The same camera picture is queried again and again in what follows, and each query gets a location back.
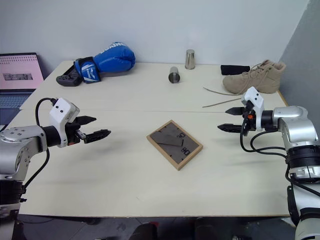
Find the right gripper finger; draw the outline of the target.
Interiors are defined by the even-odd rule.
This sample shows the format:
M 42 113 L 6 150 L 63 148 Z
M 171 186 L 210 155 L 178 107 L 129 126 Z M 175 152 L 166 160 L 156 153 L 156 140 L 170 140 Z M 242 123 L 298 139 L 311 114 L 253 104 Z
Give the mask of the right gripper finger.
M 233 116 L 242 116 L 244 113 L 244 107 L 232 107 L 226 110 L 225 113 Z
M 231 123 L 224 123 L 224 124 L 218 125 L 217 128 L 219 130 L 222 130 L 222 131 L 228 132 L 228 133 L 240 133 L 242 126 L 236 125 L 236 124 L 231 124 Z

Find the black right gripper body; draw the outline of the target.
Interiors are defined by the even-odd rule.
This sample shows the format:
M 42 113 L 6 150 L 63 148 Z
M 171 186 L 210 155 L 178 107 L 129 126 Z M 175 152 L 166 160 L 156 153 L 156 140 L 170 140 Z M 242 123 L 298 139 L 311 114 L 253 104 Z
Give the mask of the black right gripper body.
M 243 123 L 242 131 L 249 132 L 256 130 L 256 112 L 253 103 L 248 100 L 242 111 Z

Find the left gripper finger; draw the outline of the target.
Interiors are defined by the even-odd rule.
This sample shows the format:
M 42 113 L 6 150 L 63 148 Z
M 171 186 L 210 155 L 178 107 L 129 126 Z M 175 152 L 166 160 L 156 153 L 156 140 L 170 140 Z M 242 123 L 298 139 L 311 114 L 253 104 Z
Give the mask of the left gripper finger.
M 91 117 L 91 116 L 77 116 L 75 118 L 75 123 L 80 125 L 80 126 L 83 126 L 83 125 L 87 125 L 91 122 L 94 122 L 96 121 L 97 119 L 95 117 Z
M 84 138 L 84 143 L 92 143 L 106 138 L 111 133 L 108 129 L 101 129 L 99 131 L 95 131 L 91 134 L 86 134 Z

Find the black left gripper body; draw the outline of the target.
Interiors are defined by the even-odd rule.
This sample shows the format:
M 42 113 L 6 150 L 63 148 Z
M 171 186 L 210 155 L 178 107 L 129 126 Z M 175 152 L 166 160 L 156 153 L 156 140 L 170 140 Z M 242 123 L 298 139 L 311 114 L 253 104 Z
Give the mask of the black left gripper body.
M 67 137 L 67 145 L 71 146 L 85 140 L 86 135 L 80 131 L 82 121 L 75 119 L 73 122 L 67 122 L 65 125 L 65 133 Z

